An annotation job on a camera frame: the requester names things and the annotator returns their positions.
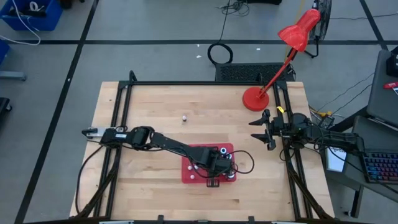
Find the table leg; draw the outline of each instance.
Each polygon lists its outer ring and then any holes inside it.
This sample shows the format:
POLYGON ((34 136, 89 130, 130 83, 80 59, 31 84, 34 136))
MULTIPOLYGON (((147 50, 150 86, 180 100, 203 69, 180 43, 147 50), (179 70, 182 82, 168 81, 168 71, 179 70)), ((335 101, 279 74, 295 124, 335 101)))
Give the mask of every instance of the table leg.
POLYGON ((346 215, 354 218, 359 217, 359 209, 361 208, 363 190, 364 187, 360 186, 359 190, 355 191, 353 207, 351 208, 351 211, 345 212, 346 215))
POLYGON ((357 116, 362 116, 365 118, 371 117, 368 112, 366 112, 368 106, 365 106, 364 108, 360 109, 357 111, 355 114, 352 114, 348 118, 344 119, 342 122, 334 125, 333 127, 329 128, 330 131, 338 131, 338 132, 343 132, 347 130, 348 128, 352 127, 354 125, 354 120, 355 117, 357 116))

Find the red mounting plate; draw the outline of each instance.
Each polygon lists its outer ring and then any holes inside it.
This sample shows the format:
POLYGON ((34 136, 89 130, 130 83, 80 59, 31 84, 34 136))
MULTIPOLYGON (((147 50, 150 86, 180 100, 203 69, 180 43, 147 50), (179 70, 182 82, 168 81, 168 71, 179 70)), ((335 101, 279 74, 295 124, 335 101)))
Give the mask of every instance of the red mounting plate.
MULTIPOLYGON (((217 143, 217 144, 192 144, 190 146, 217 146, 218 150, 221 148, 226 148, 227 153, 231 153, 234 151, 234 146, 231 143, 217 143)), ((235 161, 235 156, 232 154, 232 161, 235 161)), ((181 160, 181 180, 184 184, 200 184, 200 183, 206 183, 206 179, 200 177, 193 169, 192 167, 191 170, 188 169, 188 166, 192 166, 190 161, 183 157, 181 160)), ((207 176, 207 172, 201 168, 198 168, 198 172, 201 175, 207 176)), ((236 174, 232 179, 227 179, 226 176, 219 176, 216 177, 215 179, 220 180, 220 182, 234 182, 236 180, 236 174)))

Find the wooden table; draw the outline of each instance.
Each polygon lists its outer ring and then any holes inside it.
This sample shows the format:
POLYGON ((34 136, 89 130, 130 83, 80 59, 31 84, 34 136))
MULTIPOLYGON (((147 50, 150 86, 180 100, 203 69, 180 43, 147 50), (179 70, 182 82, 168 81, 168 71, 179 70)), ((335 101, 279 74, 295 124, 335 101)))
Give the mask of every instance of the wooden table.
MULTIPOLYGON (((117 82, 104 82, 99 93, 93 126, 107 127, 111 122, 117 82)), ((303 83, 288 83, 293 112, 310 117, 303 83)), ((256 161, 254 171, 238 174, 236 182, 221 183, 220 188, 181 182, 181 157, 173 153, 138 152, 123 149, 112 219, 156 220, 237 220, 254 215, 256 220, 294 220, 285 162, 277 148, 250 137, 263 133, 265 126, 249 126, 261 112, 247 110, 243 92, 249 86, 133 86, 127 125, 152 126, 157 132, 186 144, 230 142, 234 149, 244 149, 256 161)), ((268 91, 271 117, 277 116, 273 91, 268 91)), ((88 142, 85 158, 98 145, 88 142)), ((80 184, 80 208, 97 189, 105 150, 86 165, 80 184)), ((241 171, 252 166, 245 154, 236 154, 241 171)), ((309 191, 327 213, 334 216, 320 156, 302 149, 302 160, 309 191)), ((305 216, 301 191, 297 188, 302 217, 305 216)), ((72 206, 71 215, 76 213, 72 206)))

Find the screw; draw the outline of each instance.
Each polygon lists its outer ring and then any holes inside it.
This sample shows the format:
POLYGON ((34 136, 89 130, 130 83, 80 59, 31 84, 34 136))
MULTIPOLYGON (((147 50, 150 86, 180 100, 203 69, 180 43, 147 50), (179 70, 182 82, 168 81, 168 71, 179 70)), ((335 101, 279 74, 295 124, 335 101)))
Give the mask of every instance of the screw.
POLYGON ((222 155, 223 155, 223 154, 226 154, 226 148, 222 147, 222 148, 220 149, 220 153, 222 153, 222 155))

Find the gray floor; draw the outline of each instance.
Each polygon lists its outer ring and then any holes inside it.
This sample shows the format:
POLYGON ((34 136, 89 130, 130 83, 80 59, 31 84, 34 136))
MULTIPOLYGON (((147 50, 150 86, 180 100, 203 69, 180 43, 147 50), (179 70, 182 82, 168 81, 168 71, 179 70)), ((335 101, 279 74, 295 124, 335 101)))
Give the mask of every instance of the gray floor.
MULTIPOLYGON (((40 32, 44 40, 78 40, 93 0, 75 2, 64 11, 53 32, 40 32)), ((366 1, 373 15, 397 12, 395 0, 366 1)), ((223 15, 215 6, 225 0, 100 0, 88 40, 200 40, 219 38, 223 15)), ((304 9, 311 6, 306 0, 304 9)), ((277 32, 294 22, 300 1, 283 0, 280 6, 251 5, 247 17, 229 16, 224 39, 278 40, 277 32)), ((332 17, 364 17, 359 1, 334 0, 332 17)), ((398 40, 391 29, 398 16, 376 18, 385 40, 398 40)), ((0 34, 13 39, 33 39, 0 22, 0 34)), ((376 40, 368 20, 332 20, 327 40, 376 40)), ((230 45, 234 62, 281 62, 285 45, 230 45)), ((12 223, 42 147, 76 45, 11 45, 0 69, 22 71, 26 82, 0 80, 0 96, 14 107, 0 130, 0 221, 12 223)), ((214 80, 215 69, 206 56, 208 45, 85 45, 63 106, 42 174, 25 222, 66 218, 75 191, 77 172, 85 150, 80 131, 91 124, 101 82, 126 79, 134 70, 139 80, 214 80)), ((320 56, 299 54, 293 62, 297 80, 303 81, 314 108, 345 91, 374 71, 379 45, 321 45, 320 56)), ((226 52, 214 49, 215 59, 226 52)), ((340 106, 371 83, 353 88, 324 110, 340 106)), ((365 91, 338 114, 349 116, 366 105, 365 91)), ((353 191, 328 181, 336 217, 354 222, 391 223, 398 218, 398 203, 365 191, 358 219, 343 215, 353 191)))

